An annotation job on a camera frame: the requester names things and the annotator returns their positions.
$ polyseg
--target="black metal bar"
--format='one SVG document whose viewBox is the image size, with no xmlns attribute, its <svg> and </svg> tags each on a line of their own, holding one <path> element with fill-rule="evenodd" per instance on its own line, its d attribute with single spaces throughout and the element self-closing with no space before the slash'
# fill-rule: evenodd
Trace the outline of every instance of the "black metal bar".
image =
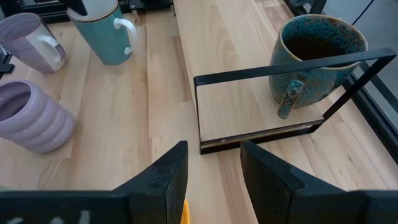
<svg viewBox="0 0 398 224">
<path fill-rule="evenodd" d="M 122 13 L 131 12 L 128 0 L 119 0 L 119 5 Z M 15 2 L 15 0 L 1 0 L 0 6 L 6 17 L 21 12 L 33 12 L 40 16 L 46 24 L 69 21 L 67 6 L 60 2 L 48 2 L 33 6 L 20 6 Z"/>
<path fill-rule="evenodd" d="M 393 50 L 389 48 L 359 52 L 353 54 L 339 55 L 334 57 L 319 58 L 301 62 L 292 62 L 282 65 L 273 65 L 259 68 L 249 68 L 244 70 L 221 72 L 211 75 L 200 75 L 193 78 L 195 86 L 210 85 L 215 83 L 244 80 L 248 78 L 265 77 L 288 72 L 299 72 L 321 67 L 336 66 L 345 63 L 355 63 L 364 60 L 371 60 L 383 57 L 395 57 Z"/>
<path fill-rule="evenodd" d="M 378 58 L 378 60 L 372 65 L 372 67 L 370 67 L 367 71 L 365 71 L 364 75 L 345 94 L 343 94 L 343 96 L 341 96 L 336 101 L 336 103 L 334 103 L 325 112 L 325 114 L 323 114 L 324 120 L 321 121 L 324 122 L 328 118 L 330 118 L 330 116 L 332 116 L 338 109 L 340 109 L 344 105 L 344 103 L 346 103 L 352 97 L 352 95 L 355 92 L 360 90 L 368 81 L 370 81 L 370 79 L 373 76 L 375 76 L 380 70 L 382 70 L 395 56 L 396 56 L 395 52 L 392 51 L 391 49 L 379 49 L 379 50 L 372 50 L 369 52 L 360 52 L 355 54 L 339 55 L 336 57 L 319 58 L 315 60 L 287 63 L 283 65 L 273 65 L 273 66 L 250 68 L 250 69 L 231 71 L 231 72 L 222 72 L 212 75 L 197 76 L 194 78 L 193 82 L 195 86 L 195 104 L 196 104 L 196 112 L 198 119 L 199 135 L 201 135 L 201 132 L 200 132 L 200 116 L 199 116 L 199 103 L 198 103 L 198 93 L 197 93 L 198 86 L 211 85 L 222 82 L 231 82 L 236 80 L 244 80 L 248 78 L 265 77 L 269 75 L 278 75 L 289 72 L 298 72 L 302 70 L 309 70 L 320 67 L 330 67 L 340 64 L 356 63 L 360 61 L 372 60 Z M 312 125 L 312 127 L 307 129 L 287 131 L 284 133 L 277 133 L 277 134 L 271 134 L 268 136 L 260 136 L 260 137 L 256 137 L 256 135 L 257 136 L 260 135 L 259 133 L 263 134 L 269 133 L 271 130 L 263 130 L 255 133 L 240 134 L 237 136 L 228 136 L 225 138 L 212 139 L 209 141 L 202 141 L 201 137 L 199 137 L 200 153 L 206 154 L 211 152 L 234 149 L 238 147 L 238 143 L 236 140 L 242 138 L 250 139 L 251 141 L 256 143 L 261 143 L 266 141 L 274 141 L 282 138 L 297 136 L 300 134 L 308 134 L 316 131 L 320 127 L 320 125 L 322 125 L 322 123 L 315 123 Z M 288 127 L 281 127 L 279 129 L 285 130 L 291 128 L 292 128 L 291 126 L 288 126 Z"/>
<path fill-rule="evenodd" d="M 289 0 L 284 0 L 284 2 L 294 16 L 301 16 L 304 14 L 308 14 L 303 6 L 292 6 Z"/>
<path fill-rule="evenodd" d="M 255 139 L 250 139 L 251 142 L 255 144 L 260 144 L 264 142 L 269 142 L 269 141 L 275 141 L 275 140 L 280 140 L 280 139 L 285 139 L 285 138 L 290 138 L 294 136 L 300 136 L 303 134 L 311 134 L 313 131 L 310 130 L 310 128 L 305 128 L 305 129 L 299 129 L 299 130 L 294 130 L 294 131 L 287 131 L 284 133 L 278 133 L 278 134 L 273 134 L 269 136 L 263 136 L 260 138 L 255 138 Z M 224 144 L 220 146 L 212 146 L 204 149 L 200 149 L 200 154 L 209 154 L 209 153 L 214 153 L 214 152 L 221 152 L 225 150 L 230 150 L 230 149 L 236 149 L 239 148 L 241 145 L 241 142 L 233 142 L 229 144 Z"/>
<path fill-rule="evenodd" d="M 381 95 L 387 100 L 387 102 L 391 105 L 391 107 L 398 113 L 398 100 L 391 93 L 390 89 L 384 84 L 384 82 L 378 77 L 375 76 L 371 79 L 373 85 L 377 88 L 377 90 L 381 93 Z"/>
<path fill-rule="evenodd" d="M 14 71 L 15 66 L 13 64 L 9 64 L 11 57 L 12 54 L 2 55 L 2 62 L 0 63 L 0 79 L 4 74 L 9 74 Z"/>
<path fill-rule="evenodd" d="M 173 5 L 172 0 L 130 0 L 131 10 L 147 11 L 154 9 L 164 9 Z"/>
<path fill-rule="evenodd" d="M 326 0 L 316 0 L 312 3 L 310 14 L 321 14 L 325 7 Z"/>
<path fill-rule="evenodd" d="M 350 75 L 343 83 L 343 87 L 347 90 L 355 81 L 355 76 Z M 387 115 L 378 107 L 377 103 L 364 88 L 355 93 L 352 99 L 374 133 L 398 164 L 398 132 L 394 124 L 391 123 Z"/>
<path fill-rule="evenodd" d="M 365 9 L 360 13 L 360 15 L 355 19 L 355 21 L 353 22 L 352 25 L 355 25 L 355 23 L 362 17 L 362 15 L 369 9 L 369 7 L 371 6 L 371 4 L 373 3 L 374 0 L 371 0 L 371 2 L 369 2 L 369 4 L 365 7 Z"/>
<path fill-rule="evenodd" d="M 361 62 L 359 64 L 359 67 L 362 69 L 363 72 L 366 72 L 370 68 L 370 66 L 366 62 Z"/>
<path fill-rule="evenodd" d="M 316 121 L 304 122 L 304 123 L 300 123 L 300 124 L 283 126 L 280 128 L 272 128 L 272 129 L 268 129 L 268 130 L 255 131 L 255 132 L 246 133 L 246 134 L 237 134 L 237 135 L 228 136 L 225 138 L 218 138 L 218 139 L 203 141 L 200 145 L 206 146 L 209 144 L 216 144 L 216 143 L 220 143 L 220 142 L 229 142 L 229 141 L 235 141 L 235 140 L 239 140 L 239 142 L 240 142 L 240 141 L 242 141 L 242 139 L 250 139 L 251 136 L 258 136 L 258 135 L 269 134 L 269 133 L 274 133 L 274 132 L 278 132 L 278 131 L 285 131 L 285 130 L 289 130 L 289 129 L 293 129 L 293 128 L 299 128 L 302 126 L 320 125 L 320 124 L 323 124 L 323 122 L 325 122 L 325 120 L 321 119 L 321 120 L 316 120 Z"/>
<path fill-rule="evenodd" d="M 82 0 L 58 0 L 82 16 L 87 16 L 87 10 Z"/>
<path fill-rule="evenodd" d="M 398 191 L 345 192 L 244 141 L 241 165 L 259 224 L 396 223 Z"/>
<path fill-rule="evenodd" d="M 360 90 L 365 84 L 367 84 L 372 77 L 377 75 L 396 55 L 389 55 L 379 58 L 362 76 L 359 78 L 353 86 L 351 86 L 341 96 L 336 103 L 334 103 L 324 114 L 325 119 L 330 118 L 338 109 L 340 109 L 358 90 Z"/>
</svg>

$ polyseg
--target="light wood surface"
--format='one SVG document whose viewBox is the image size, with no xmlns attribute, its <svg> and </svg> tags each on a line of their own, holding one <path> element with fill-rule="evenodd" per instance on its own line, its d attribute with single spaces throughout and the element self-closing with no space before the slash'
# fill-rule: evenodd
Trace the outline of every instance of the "light wood surface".
<svg viewBox="0 0 398 224">
<path fill-rule="evenodd" d="M 272 3 L 257 4 L 258 10 L 263 10 L 259 15 L 269 24 L 282 24 L 278 17 L 271 22 L 266 13 L 281 13 L 283 6 Z M 135 23 L 137 36 L 134 55 L 118 66 L 102 65 L 92 51 L 83 48 L 85 42 L 72 23 L 49 26 L 65 41 L 62 44 L 70 62 L 63 68 L 65 73 L 51 78 L 35 73 L 29 79 L 62 97 L 71 75 L 67 71 L 85 73 L 72 153 L 68 157 L 37 156 L 0 140 L 0 185 L 13 189 L 113 189 L 180 140 L 187 140 L 186 198 L 191 223 L 257 223 L 241 173 L 239 149 L 199 155 L 197 119 L 184 65 L 187 56 L 172 11 L 124 17 Z M 74 38 L 61 40 L 61 33 Z M 77 52 L 86 55 L 87 64 L 71 63 L 72 57 L 80 58 L 72 55 Z M 29 73 L 29 68 L 18 64 L 6 79 L 26 78 Z M 338 89 L 317 108 L 325 110 L 343 92 Z M 398 166 L 352 101 L 311 135 L 260 146 L 345 190 L 398 189 Z"/>
<path fill-rule="evenodd" d="M 291 17 L 270 0 L 176 0 L 175 8 L 192 94 L 195 76 L 268 65 Z M 322 119 L 315 105 L 279 118 L 268 77 L 199 86 L 198 108 L 202 141 Z"/>
</svg>

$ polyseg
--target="lavender ribbed mug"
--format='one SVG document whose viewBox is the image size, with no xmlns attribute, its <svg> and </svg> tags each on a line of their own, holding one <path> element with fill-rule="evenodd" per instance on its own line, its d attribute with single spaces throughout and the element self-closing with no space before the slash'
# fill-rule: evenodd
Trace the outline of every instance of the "lavender ribbed mug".
<svg viewBox="0 0 398 224">
<path fill-rule="evenodd" d="M 0 85 L 0 137 L 45 153 L 65 143 L 73 125 L 72 114 L 34 83 Z"/>
<path fill-rule="evenodd" d="M 64 49 L 34 13 L 24 12 L 1 21 L 0 45 L 42 73 L 56 72 L 65 63 Z"/>
</svg>

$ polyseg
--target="coffee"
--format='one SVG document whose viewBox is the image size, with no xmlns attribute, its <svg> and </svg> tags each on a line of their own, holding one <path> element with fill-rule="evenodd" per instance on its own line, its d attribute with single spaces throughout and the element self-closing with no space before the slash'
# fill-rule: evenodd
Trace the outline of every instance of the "coffee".
<svg viewBox="0 0 398 224">
<path fill-rule="evenodd" d="M 284 40 L 288 50 L 301 60 L 332 57 L 345 54 L 345 49 L 333 45 L 328 40 L 297 38 Z"/>
</svg>

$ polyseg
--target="teal mug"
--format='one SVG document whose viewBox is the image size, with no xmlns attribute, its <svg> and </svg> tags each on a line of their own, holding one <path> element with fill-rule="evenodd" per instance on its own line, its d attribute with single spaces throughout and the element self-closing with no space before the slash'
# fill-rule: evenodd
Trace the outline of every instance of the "teal mug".
<svg viewBox="0 0 398 224">
<path fill-rule="evenodd" d="M 324 15 L 308 14 L 288 21 L 280 30 L 271 65 L 351 54 L 368 50 L 355 27 Z M 338 88 L 359 62 L 269 77 L 278 115 L 287 118 L 292 108 L 312 105 Z"/>
<path fill-rule="evenodd" d="M 68 9 L 69 18 L 105 65 L 118 65 L 132 52 L 127 30 L 134 35 L 134 24 L 123 19 L 118 0 L 83 0 L 87 15 Z"/>
</svg>

